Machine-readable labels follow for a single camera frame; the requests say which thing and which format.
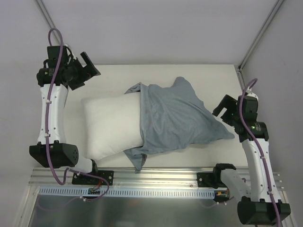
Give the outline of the white pillow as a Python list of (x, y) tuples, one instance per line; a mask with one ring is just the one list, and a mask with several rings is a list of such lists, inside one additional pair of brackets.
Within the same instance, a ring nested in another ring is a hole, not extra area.
[(140, 101), (139, 92), (82, 99), (89, 158), (99, 161), (143, 145)]

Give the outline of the grey-blue pillowcase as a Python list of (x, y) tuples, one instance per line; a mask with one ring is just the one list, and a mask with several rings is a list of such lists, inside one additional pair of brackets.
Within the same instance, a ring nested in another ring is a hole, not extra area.
[(235, 137), (205, 108), (183, 77), (177, 77), (171, 87), (137, 83), (126, 91), (127, 94), (137, 92), (140, 93), (143, 144), (124, 151), (136, 173), (141, 171), (149, 155)]

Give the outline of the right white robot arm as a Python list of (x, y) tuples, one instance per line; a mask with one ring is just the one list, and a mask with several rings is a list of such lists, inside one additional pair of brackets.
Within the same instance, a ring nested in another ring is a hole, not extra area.
[(226, 109), (221, 116), (239, 136), (245, 152), (250, 185), (247, 185), (232, 164), (216, 164), (213, 168), (213, 187), (226, 186), (238, 201), (237, 213), (244, 225), (280, 226), (291, 213), (288, 203), (282, 202), (269, 159), (269, 135), (267, 126), (257, 120), (258, 99), (244, 95), (235, 99), (225, 95), (213, 110), (213, 115)]

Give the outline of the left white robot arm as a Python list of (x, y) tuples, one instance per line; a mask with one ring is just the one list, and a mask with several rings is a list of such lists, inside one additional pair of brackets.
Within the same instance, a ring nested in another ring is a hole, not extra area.
[(64, 108), (70, 90), (76, 90), (100, 72), (86, 52), (80, 55), (86, 63), (82, 66), (69, 47), (47, 47), (48, 58), (38, 71), (36, 78), (42, 98), (42, 117), (37, 144), (29, 147), (30, 156), (45, 168), (69, 167), (83, 172), (82, 179), (87, 184), (95, 184), (99, 179), (94, 160), (79, 154), (76, 145), (67, 143), (64, 133)]

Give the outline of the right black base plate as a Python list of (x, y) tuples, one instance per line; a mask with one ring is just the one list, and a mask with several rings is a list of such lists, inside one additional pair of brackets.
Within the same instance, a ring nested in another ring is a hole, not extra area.
[(210, 172), (198, 172), (196, 174), (196, 181), (198, 187), (210, 187), (214, 189), (226, 187), (226, 185), (221, 181), (220, 177)]

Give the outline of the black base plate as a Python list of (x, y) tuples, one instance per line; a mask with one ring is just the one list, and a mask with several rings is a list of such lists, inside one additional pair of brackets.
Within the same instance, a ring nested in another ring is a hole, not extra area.
[(91, 174), (73, 174), (72, 184), (73, 185), (113, 185), (114, 171), (112, 170), (98, 170), (97, 173)]
[(198, 172), (196, 174), (196, 181), (198, 187), (210, 187), (214, 189), (226, 187), (226, 185), (221, 181), (220, 177), (210, 172)]

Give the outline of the aluminium mounting rail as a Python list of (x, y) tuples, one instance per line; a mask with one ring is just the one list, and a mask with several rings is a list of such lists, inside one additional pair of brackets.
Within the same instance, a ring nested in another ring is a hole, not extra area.
[[(197, 189), (197, 173), (212, 173), (213, 167), (204, 168), (144, 168), (140, 173), (135, 173), (134, 168), (99, 168), (102, 171), (114, 171), (114, 188), (153, 188), (153, 189)], [(252, 182), (248, 168), (237, 168), (237, 172), (246, 179), (250, 186)], [(274, 172), (275, 185), (279, 191), (285, 189), (282, 176)], [(66, 184), (72, 185), (73, 173), (68, 172)], [(30, 176), (29, 185), (36, 186), (60, 186), (54, 179), (50, 170), (42, 167), (34, 168)]]

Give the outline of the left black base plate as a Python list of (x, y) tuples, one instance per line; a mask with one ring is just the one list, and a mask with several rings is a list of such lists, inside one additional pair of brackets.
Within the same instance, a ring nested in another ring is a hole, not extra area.
[(97, 173), (91, 174), (73, 174), (72, 184), (73, 185), (113, 185), (114, 171), (112, 170), (98, 170)]

